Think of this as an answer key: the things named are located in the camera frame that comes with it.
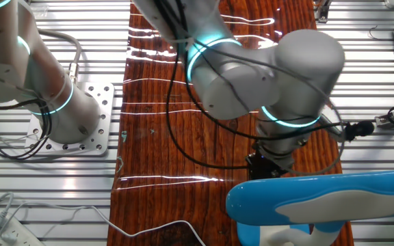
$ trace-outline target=screw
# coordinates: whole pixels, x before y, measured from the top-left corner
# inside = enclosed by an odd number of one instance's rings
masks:
[[[300,145],[300,146],[305,146],[306,143],[307,143],[306,139],[299,139],[298,140],[298,145]]]

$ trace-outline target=reflective wooden surface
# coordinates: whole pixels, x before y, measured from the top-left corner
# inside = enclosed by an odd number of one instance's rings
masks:
[[[262,49],[296,29],[315,29],[309,0],[223,0],[220,12],[245,46]],[[174,66],[174,49],[131,5],[129,50],[123,85],[118,155],[111,195],[111,222],[136,233],[179,219],[189,221],[207,245],[239,245],[235,222],[225,210],[228,191],[247,181],[246,170],[222,171],[194,165],[175,148],[166,128],[166,94]],[[217,127],[193,106],[183,69],[175,78],[170,105],[179,144],[195,159],[209,164],[245,165],[252,152],[249,139]],[[255,133],[250,115],[223,122]],[[294,153],[297,170],[313,172],[329,165],[337,145],[325,132],[314,133]],[[332,173],[341,173],[338,166]],[[109,246],[199,245],[184,223],[127,238],[110,229]],[[347,225],[335,245],[353,245]]]

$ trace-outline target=white cable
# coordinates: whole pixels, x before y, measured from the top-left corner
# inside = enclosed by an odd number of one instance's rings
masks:
[[[200,244],[202,246],[206,246],[205,243],[202,241],[202,239],[198,236],[198,234],[195,231],[195,229],[192,227],[192,225],[188,221],[184,221],[184,220],[173,221],[173,222],[167,223],[165,225],[158,226],[156,228],[143,230],[143,231],[135,233],[135,234],[128,234],[125,231],[123,231],[122,229],[120,229],[118,226],[116,226],[112,222],[110,222],[107,219],[107,217],[98,208],[96,208],[95,206],[63,207],[63,206],[57,206],[57,205],[49,204],[49,203],[46,203],[46,202],[24,202],[21,205],[19,205],[18,208],[12,213],[10,218],[3,225],[2,229],[1,229],[1,234],[3,234],[5,228],[7,227],[9,222],[13,219],[14,215],[19,211],[19,209],[21,209],[25,205],[41,205],[41,206],[48,206],[50,208],[57,208],[57,209],[62,209],[62,210],[93,209],[93,210],[95,210],[96,213],[98,213],[98,215],[100,215],[101,219],[103,219],[109,226],[113,227],[115,230],[119,231],[120,233],[122,233],[123,235],[128,236],[128,237],[135,237],[135,236],[141,235],[143,233],[152,232],[152,231],[155,231],[155,230],[162,229],[164,227],[170,226],[170,225],[175,224],[175,223],[186,223],[191,228],[192,232],[194,233],[194,235],[196,236],[196,238],[200,242]]]
[[[18,137],[18,138],[10,138],[10,137],[3,137],[0,135],[0,140],[5,143],[7,146],[13,148],[13,149],[30,149],[31,147],[20,147],[20,146],[13,146],[12,144],[8,143],[7,141],[18,141],[18,140],[23,140],[26,139],[28,137],[36,137],[36,139],[38,138],[38,136],[36,134],[30,134],[30,135],[26,135],[23,137]],[[43,137],[42,139],[38,139],[37,142],[43,141],[44,139],[46,139],[47,137],[49,137],[49,135]]]
[[[7,196],[10,196],[10,198],[9,198],[8,203],[7,203],[7,206],[6,206],[5,209],[4,209],[4,212],[7,212],[7,211],[8,211],[8,209],[11,207],[12,202],[13,202],[13,199],[14,199],[14,194],[13,194],[13,192],[6,192],[6,193],[4,193],[2,196],[0,196],[0,202],[1,202],[2,200],[4,200]]]

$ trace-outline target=black connector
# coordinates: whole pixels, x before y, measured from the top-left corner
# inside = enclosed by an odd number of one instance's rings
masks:
[[[249,169],[249,180],[259,180],[266,178],[280,178],[288,171],[281,169],[273,161],[265,158],[257,150],[246,157]]]

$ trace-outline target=metal bracket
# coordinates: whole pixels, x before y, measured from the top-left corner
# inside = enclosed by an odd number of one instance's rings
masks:
[[[100,106],[101,118],[96,130],[85,140],[74,144],[61,144],[48,139],[36,156],[102,156],[106,153],[109,142],[114,86],[111,83],[91,82],[78,82],[77,86],[80,90],[91,94]],[[40,121],[33,115],[28,128],[28,135],[30,134],[36,134],[38,138],[42,134]],[[36,139],[29,137],[25,142],[25,147],[35,142]]]
[[[317,7],[315,11],[315,18],[319,23],[327,23],[329,7],[332,3],[332,0],[323,0],[320,2],[321,2],[320,5]]]

